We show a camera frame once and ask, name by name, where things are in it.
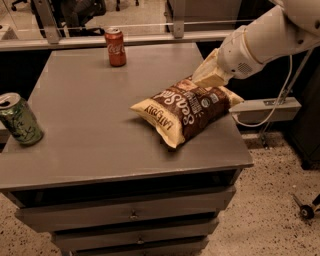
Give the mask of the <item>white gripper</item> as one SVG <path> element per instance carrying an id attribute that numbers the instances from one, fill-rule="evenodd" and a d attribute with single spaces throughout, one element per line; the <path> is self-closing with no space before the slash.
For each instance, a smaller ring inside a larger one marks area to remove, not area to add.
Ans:
<path id="1" fill-rule="evenodd" d="M 246 79 L 264 68 L 250 52 L 246 27 L 240 26 L 228 35 L 194 71 L 192 81 L 199 87 L 226 86 L 233 77 Z"/>

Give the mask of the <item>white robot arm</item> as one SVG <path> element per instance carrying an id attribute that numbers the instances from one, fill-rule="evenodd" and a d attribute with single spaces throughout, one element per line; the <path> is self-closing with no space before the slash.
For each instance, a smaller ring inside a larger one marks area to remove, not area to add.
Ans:
<path id="1" fill-rule="evenodd" d="M 246 79 L 266 64 L 320 44 L 320 0 L 270 0 L 274 7 L 242 25 L 213 50 L 192 75 L 200 87 Z"/>

